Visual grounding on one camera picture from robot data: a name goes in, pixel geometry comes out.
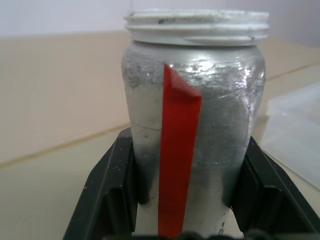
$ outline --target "red plastic strip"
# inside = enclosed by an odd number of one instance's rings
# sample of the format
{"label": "red plastic strip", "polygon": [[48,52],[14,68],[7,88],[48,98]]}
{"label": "red plastic strip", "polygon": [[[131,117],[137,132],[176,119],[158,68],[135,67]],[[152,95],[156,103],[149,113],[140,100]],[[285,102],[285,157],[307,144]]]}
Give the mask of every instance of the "red plastic strip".
{"label": "red plastic strip", "polygon": [[201,95],[164,65],[158,234],[168,238],[176,238],[184,225],[201,102]]}

